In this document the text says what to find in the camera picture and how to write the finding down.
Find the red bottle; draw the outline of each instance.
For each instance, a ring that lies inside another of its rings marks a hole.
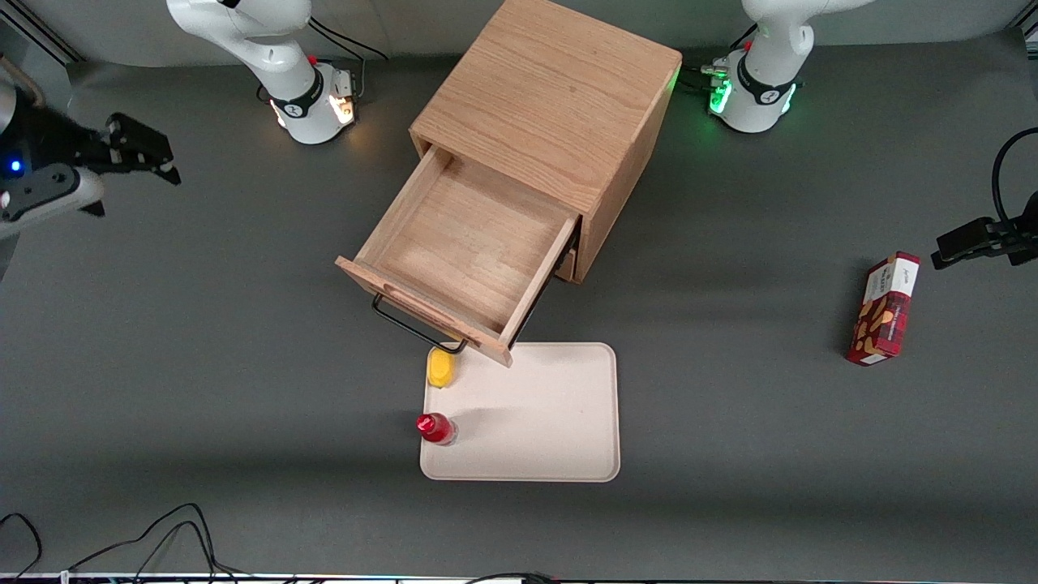
[[[440,446],[447,446],[458,436],[458,427],[442,414],[418,416],[417,427],[422,440]]]

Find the drawer handle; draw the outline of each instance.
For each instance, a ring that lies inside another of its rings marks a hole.
[[[436,347],[437,350],[440,350],[445,354],[458,355],[461,353],[462,350],[465,349],[465,345],[468,344],[468,339],[462,339],[461,343],[458,343],[458,346],[452,350],[443,345],[443,343],[438,342],[436,339],[433,339],[429,335],[426,335],[421,331],[418,331],[417,329],[410,327],[406,323],[399,321],[391,314],[382,312],[382,309],[379,308],[379,305],[381,303],[382,303],[382,295],[376,295],[375,299],[372,301],[372,310],[375,311],[375,314],[381,316],[382,318],[388,321],[389,323],[395,325],[397,327],[400,327],[404,331],[407,331],[411,335],[414,335],[415,337],[421,339],[422,341],[429,343],[430,345]]]

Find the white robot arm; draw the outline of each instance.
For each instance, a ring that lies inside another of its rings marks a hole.
[[[349,72],[311,63],[291,38],[265,38],[305,27],[310,0],[166,0],[166,6],[186,32],[224,49],[255,74],[278,122],[297,141],[325,142],[353,122]]]
[[[815,31],[808,21],[873,1],[742,0],[758,32],[748,52],[736,48],[704,67],[718,78],[710,111],[740,132],[770,129],[789,109],[796,74],[815,47]]]

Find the green light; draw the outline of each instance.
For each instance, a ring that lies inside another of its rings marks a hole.
[[[793,101],[793,93],[795,92],[796,92],[796,83],[793,83],[793,86],[789,88],[789,95],[786,96],[786,105],[782,106],[783,113],[789,111],[789,104]]]
[[[728,105],[730,94],[732,94],[732,82],[725,80],[723,83],[714,88],[713,94],[710,95],[710,109],[720,115],[725,111],[725,106]]]

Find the wooden cabinet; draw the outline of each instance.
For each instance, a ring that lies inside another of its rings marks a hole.
[[[580,282],[652,155],[681,55],[506,0],[411,126],[421,162],[354,260],[412,316],[508,366],[547,279]]]

